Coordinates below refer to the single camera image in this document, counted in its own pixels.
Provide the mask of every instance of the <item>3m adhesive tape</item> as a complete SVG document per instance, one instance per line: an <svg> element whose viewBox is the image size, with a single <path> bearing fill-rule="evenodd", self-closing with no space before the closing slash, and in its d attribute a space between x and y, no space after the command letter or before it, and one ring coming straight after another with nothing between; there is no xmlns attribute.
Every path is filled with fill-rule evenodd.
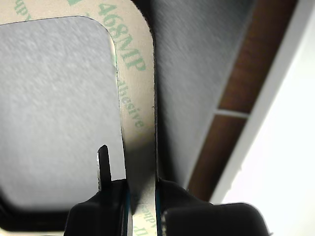
<svg viewBox="0 0 315 236"><path fill-rule="evenodd" d="M0 7L0 25L84 16L109 32L115 45L133 235L157 235L155 58L141 12L130 0L2 0Z"/></svg>

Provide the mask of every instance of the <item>release liner paper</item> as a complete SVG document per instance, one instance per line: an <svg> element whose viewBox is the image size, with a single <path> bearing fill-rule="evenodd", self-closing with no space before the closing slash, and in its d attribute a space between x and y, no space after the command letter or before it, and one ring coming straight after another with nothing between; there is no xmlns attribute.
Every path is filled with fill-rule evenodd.
<svg viewBox="0 0 315 236"><path fill-rule="evenodd" d="M2 0L0 9L0 25L82 16L109 32L116 53L133 235L157 235L154 45L140 11L130 0Z"/></svg>

